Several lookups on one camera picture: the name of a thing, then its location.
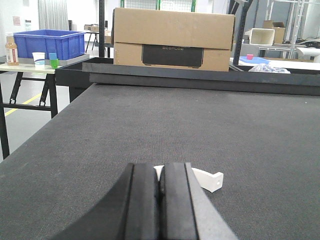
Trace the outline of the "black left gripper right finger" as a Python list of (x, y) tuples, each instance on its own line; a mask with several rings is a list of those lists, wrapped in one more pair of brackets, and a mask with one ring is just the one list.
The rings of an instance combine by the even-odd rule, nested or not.
[(167, 163), (160, 174), (162, 240), (236, 240), (198, 183), (190, 163)]

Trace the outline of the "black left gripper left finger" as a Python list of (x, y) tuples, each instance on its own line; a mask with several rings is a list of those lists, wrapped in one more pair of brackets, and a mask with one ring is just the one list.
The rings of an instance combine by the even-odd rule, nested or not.
[(129, 163), (108, 193), (55, 240), (156, 240), (158, 178), (152, 164)]

